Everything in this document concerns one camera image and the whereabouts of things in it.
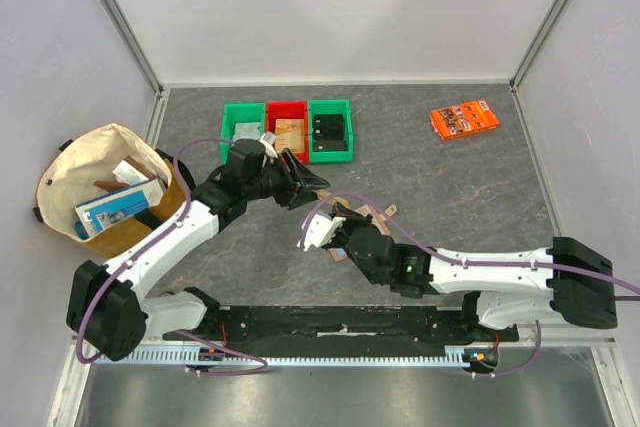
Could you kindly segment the beige credit card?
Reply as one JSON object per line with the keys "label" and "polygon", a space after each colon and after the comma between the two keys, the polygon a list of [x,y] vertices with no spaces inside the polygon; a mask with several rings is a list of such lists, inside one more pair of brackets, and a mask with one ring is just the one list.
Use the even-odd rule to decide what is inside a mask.
{"label": "beige credit card", "polygon": [[315,193],[319,200],[325,199],[331,195],[331,193],[325,189],[316,190]]}

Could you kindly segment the tan leather card holder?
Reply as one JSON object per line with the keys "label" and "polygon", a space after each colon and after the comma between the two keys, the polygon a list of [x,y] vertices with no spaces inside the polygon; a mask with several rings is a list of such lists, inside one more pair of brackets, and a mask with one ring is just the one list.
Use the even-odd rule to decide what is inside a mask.
{"label": "tan leather card holder", "polygon": [[[387,221],[398,212],[398,208],[395,204],[390,204],[384,211],[379,211],[370,204],[364,204],[358,208],[355,208],[354,210],[351,208],[349,201],[342,197],[331,199],[329,203],[332,205],[332,213],[334,211],[337,213],[338,211],[340,211],[340,209],[346,209],[355,212],[361,217],[370,217],[370,223],[374,225],[381,234],[384,235],[389,235],[391,233],[390,228],[387,225]],[[338,227],[335,231],[332,241],[337,240],[340,235],[346,233],[345,229],[345,223],[343,222],[343,224],[341,224],[341,226]],[[336,262],[340,262],[348,258],[344,248],[332,247],[329,248],[328,251]]]}

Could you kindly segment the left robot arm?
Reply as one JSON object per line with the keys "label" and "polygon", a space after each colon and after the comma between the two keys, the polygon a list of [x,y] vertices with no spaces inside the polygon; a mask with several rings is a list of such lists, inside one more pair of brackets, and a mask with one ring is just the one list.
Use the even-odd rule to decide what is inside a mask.
{"label": "left robot arm", "polygon": [[250,202],[273,199],[288,210],[317,200],[329,188],[289,150],[265,140],[235,142],[224,164],[186,196],[168,220],[124,253],[75,272],[67,325],[111,361],[144,340],[186,330],[201,340],[216,335],[219,304],[197,288],[152,298],[149,293],[187,254],[242,216]]}

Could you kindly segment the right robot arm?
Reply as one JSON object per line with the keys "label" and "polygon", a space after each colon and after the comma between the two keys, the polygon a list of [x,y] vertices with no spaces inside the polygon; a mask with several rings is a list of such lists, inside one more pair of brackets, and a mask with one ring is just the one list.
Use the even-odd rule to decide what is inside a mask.
{"label": "right robot arm", "polygon": [[571,237],[514,253],[425,251],[351,217],[329,245],[344,250],[371,284],[388,286],[402,297],[471,294],[474,306],[457,318],[469,340],[534,320],[602,330],[618,325],[611,262]]}

